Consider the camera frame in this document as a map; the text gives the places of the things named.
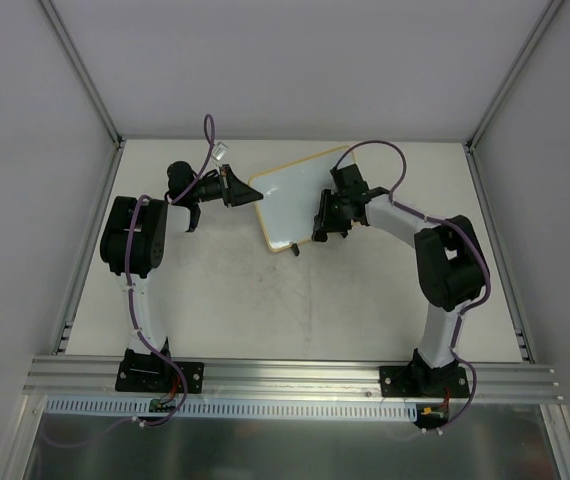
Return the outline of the yellow framed small whiteboard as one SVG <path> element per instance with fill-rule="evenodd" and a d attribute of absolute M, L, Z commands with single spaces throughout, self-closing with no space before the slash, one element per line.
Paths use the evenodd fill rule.
<path fill-rule="evenodd" d="M 347 150 L 346 145 L 341 145 L 249 179 L 249 186 L 263 195 L 255 207 L 271 252 L 278 253 L 311 240 L 321 193 L 334 186 L 330 170 Z"/>

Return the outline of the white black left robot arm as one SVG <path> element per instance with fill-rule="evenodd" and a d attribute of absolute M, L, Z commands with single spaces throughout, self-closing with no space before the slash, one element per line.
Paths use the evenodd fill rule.
<path fill-rule="evenodd" d="M 204 365 L 171 359 L 166 327 L 153 311 L 149 295 L 151 274 L 163 260 L 168 229 L 195 231 L 202 203 L 220 200 L 227 207 L 237 207 L 263 199 L 228 164 L 197 173 L 188 163 L 177 161 L 168 167 L 167 176 L 164 199 L 116 197 L 100 240 L 101 260 L 118 279 L 131 324 L 115 382 L 118 392 L 202 391 Z"/>

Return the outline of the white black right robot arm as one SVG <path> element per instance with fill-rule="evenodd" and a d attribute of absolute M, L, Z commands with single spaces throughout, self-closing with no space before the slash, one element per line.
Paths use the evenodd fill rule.
<path fill-rule="evenodd" d="M 423 336 L 409 363 L 381 366 L 384 397 L 469 396 L 455 355 L 463 316 L 490 293 L 490 275 L 470 220 L 437 219 L 370 188 L 354 164 L 330 170 L 334 187 L 321 192 L 312 240 L 348 235 L 355 223 L 384 231 L 414 250 L 419 286 L 428 302 Z"/>

